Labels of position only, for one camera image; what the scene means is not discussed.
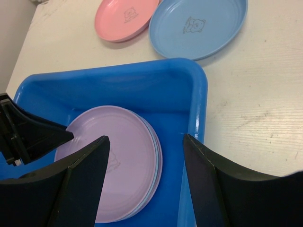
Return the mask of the purple plate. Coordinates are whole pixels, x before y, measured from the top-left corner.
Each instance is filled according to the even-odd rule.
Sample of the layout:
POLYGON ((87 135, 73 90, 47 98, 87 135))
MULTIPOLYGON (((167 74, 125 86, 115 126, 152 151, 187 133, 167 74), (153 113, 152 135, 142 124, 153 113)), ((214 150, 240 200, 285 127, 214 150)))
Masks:
POLYGON ((96 223, 117 222, 140 212, 153 197, 161 173, 157 137, 146 121, 130 110, 104 105, 79 115, 67 130, 74 138, 57 148, 56 161, 100 136, 110 140, 96 223))

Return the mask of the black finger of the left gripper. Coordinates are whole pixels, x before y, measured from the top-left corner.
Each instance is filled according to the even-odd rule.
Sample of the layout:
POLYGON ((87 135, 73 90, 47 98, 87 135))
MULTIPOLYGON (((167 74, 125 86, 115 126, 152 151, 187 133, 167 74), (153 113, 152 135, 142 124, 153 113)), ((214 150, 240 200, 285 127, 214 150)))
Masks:
POLYGON ((20 108, 7 93, 0 95, 0 151, 8 165, 27 165, 72 140, 66 129, 20 108))

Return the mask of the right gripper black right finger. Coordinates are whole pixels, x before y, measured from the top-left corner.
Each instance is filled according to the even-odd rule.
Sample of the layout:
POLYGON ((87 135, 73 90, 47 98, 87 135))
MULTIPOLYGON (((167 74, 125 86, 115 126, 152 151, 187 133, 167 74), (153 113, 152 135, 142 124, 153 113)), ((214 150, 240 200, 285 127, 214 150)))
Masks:
POLYGON ((279 177, 246 168, 189 134, 183 150, 197 226, 302 226, 302 172, 279 177))

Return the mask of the pink plate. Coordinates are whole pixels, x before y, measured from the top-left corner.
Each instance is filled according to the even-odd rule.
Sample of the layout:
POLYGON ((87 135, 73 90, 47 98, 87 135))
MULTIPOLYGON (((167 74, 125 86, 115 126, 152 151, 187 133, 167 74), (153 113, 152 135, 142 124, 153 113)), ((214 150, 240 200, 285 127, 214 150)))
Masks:
POLYGON ((95 15, 95 31, 108 42, 130 40, 149 25, 159 3, 159 0, 104 0, 95 15))

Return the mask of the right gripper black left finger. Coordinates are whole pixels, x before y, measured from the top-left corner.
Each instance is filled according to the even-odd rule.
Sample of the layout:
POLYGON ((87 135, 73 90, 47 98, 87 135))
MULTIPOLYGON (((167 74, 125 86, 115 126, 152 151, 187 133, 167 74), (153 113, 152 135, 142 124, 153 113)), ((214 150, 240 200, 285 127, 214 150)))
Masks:
POLYGON ((0 182, 2 227, 92 227, 110 151, 102 136, 20 178, 0 182))

